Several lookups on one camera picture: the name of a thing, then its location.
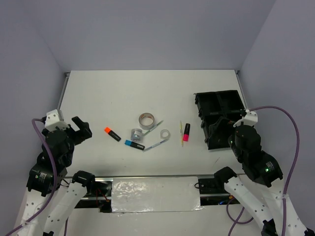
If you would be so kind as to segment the orange capped black highlighter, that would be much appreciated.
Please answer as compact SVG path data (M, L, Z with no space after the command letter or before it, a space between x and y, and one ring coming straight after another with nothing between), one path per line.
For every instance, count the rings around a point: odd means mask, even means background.
M104 131L113 139L115 139L117 142L121 140L121 137L117 135L113 130L111 130L109 127L106 127Z

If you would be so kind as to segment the blue capped black highlighter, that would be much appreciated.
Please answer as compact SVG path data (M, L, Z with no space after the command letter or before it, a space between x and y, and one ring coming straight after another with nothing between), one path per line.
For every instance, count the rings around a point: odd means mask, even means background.
M125 145L129 146L129 147L132 147L132 148L139 149L139 150L144 150L145 149L145 146L143 146L141 144L138 144L136 142L130 141L130 140L126 140L125 141Z

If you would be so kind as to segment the pink capped black highlighter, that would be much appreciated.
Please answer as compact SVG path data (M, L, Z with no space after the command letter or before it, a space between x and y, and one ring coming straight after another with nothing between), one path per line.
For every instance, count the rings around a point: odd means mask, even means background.
M189 141L189 133L190 133L190 123L185 124L184 134L183 134L183 141Z

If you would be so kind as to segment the large grey tape roll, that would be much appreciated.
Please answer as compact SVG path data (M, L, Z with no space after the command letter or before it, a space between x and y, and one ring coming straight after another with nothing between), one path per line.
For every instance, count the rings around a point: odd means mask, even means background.
M150 130L155 124L155 117L151 113L142 113L138 122L141 129Z

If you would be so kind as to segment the yellow thin pen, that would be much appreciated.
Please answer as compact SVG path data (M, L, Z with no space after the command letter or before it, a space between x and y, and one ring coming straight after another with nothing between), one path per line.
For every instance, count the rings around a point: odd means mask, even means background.
M182 121L180 120L180 134L181 134L181 146L184 147L184 132L183 132L183 125L182 125Z

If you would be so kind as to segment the blue thin pen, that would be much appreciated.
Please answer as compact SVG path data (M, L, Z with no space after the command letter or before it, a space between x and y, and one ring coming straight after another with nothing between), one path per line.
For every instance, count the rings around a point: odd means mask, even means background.
M166 143L167 141L168 141L168 139L162 140L162 141L160 141L160 142L158 142L158 143L156 143L156 144L154 144L154 145L152 145L152 146L150 146L150 147L145 148L145 149L143 150L143 152L149 151L149 150L151 150L151 149L153 149L153 148L155 148L155 147L157 147L157 146L159 146L159 145L161 145L161 144L163 144L163 143Z

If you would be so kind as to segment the small clear tape roll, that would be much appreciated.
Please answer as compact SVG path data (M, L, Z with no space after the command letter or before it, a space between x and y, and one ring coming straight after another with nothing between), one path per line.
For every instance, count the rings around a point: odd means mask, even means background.
M163 140L168 140L170 138L170 132L167 129L161 130L160 138Z

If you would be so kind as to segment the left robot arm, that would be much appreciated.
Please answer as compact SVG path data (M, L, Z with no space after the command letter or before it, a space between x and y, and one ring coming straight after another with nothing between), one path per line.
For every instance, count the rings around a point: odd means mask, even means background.
M39 121L45 125L42 131L36 126ZM27 201L20 225L14 230L18 236L58 236L67 230L68 219L82 197L96 191L95 176L85 171L74 174L61 200L52 207L67 167L72 163L74 148L92 137L87 122L78 117L72 121L75 131L57 113L47 114L40 120L34 118L32 125L42 141L42 152L29 172Z

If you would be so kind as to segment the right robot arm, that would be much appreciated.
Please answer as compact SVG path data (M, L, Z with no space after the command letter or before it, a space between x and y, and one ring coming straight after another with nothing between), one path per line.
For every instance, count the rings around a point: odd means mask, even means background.
M229 145L246 176L255 183L259 200L230 167L214 174L214 187L231 194L252 216L263 236L313 236L298 217L284 192L284 179L276 159L261 149L261 137L254 127L241 125L228 138Z

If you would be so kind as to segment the black compartment organizer tray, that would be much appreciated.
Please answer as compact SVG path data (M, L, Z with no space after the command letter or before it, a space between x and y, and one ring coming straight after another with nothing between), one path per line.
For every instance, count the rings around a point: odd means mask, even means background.
M235 130L234 123L246 114L238 91L196 93L195 104L208 150L228 148L228 138Z

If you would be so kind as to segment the silver foil sheet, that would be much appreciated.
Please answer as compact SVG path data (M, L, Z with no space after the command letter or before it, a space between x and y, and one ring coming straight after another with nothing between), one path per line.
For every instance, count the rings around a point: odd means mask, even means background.
M197 177L115 178L111 208L115 213L201 210Z

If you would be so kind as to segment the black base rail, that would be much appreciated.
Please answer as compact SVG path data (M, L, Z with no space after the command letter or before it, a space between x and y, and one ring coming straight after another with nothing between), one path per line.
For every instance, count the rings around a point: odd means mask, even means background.
M74 205L102 213L185 212L236 204L209 176L97 177Z

